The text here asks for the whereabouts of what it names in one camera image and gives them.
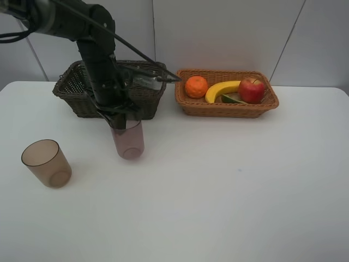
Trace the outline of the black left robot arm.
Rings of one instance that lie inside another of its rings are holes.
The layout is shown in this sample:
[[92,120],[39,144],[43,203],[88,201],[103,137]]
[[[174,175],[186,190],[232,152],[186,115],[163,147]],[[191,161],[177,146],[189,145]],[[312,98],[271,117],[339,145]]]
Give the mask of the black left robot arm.
[[113,129],[125,129],[127,116],[139,117],[130,99],[124,73],[115,59],[115,22],[101,5],[83,1],[1,1],[1,12],[20,20],[23,32],[1,34],[14,43],[32,33],[74,41],[91,82],[97,111]]

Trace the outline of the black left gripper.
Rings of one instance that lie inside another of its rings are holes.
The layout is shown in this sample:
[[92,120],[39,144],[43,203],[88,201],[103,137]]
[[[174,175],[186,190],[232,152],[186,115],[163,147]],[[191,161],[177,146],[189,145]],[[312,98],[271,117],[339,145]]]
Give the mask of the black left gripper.
[[123,78],[114,71],[87,70],[91,100],[112,129],[125,130],[127,121],[142,121],[142,109],[130,98]]

